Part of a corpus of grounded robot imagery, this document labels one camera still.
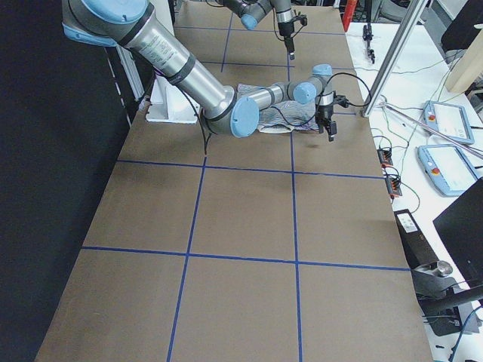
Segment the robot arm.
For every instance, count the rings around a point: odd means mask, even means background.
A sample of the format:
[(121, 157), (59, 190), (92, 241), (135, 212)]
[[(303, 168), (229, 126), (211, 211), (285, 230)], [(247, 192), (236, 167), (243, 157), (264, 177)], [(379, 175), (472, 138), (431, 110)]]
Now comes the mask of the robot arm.
[(259, 0), (259, 1), (239, 1), (222, 0), (216, 1), (218, 5), (228, 8), (237, 15), (242, 25), (247, 30), (254, 30), (257, 25), (270, 13), (274, 16), (274, 21), (278, 27), (276, 38), (284, 42), (288, 57), (295, 59), (294, 37), (295, 23), (299, 22), (301, 28), (308, 23), (307, 16), (292, 10), (291, 1), (288, 0)]
[(149, 1), (64, 1), (63, 30), (67, 38), (101, 47), (117, 45), (139, 54), (180, 91), (196, 101), (202, 124), (214, 134), (249, 137), (259, 124), (260, 111), (284, 101), (314, 103), (319, 132), (333, 140), (337, 125), (334, 105), (348, 100), (331, 87), (328, 64), (314, 66), (306, 81), (275, 83), (243, 97), (222, 85), (162, 24)]

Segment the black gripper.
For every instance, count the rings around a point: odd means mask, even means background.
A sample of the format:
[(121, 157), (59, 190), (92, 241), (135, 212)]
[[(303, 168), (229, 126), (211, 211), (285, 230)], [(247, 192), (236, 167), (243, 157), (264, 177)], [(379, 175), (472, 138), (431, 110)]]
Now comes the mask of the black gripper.
[(337, 134), (337, 123), (332, 119), (336, 105), (347, 108), (349, 101), (340, 94), (325, 94), (315, 98), (315, 123), (319, 133), (328, 132), (329, 142), (333, 142)]
[(296, 22), (300, 22), (302, 27), (306, 26), (308, 23), (307, 16), (301, 13), (278, 13), (278, 32), (283, 38), (286, 50), (289, 51), (289, 59), (295, 59), (293, 37), (295, 36), (294, 24)]

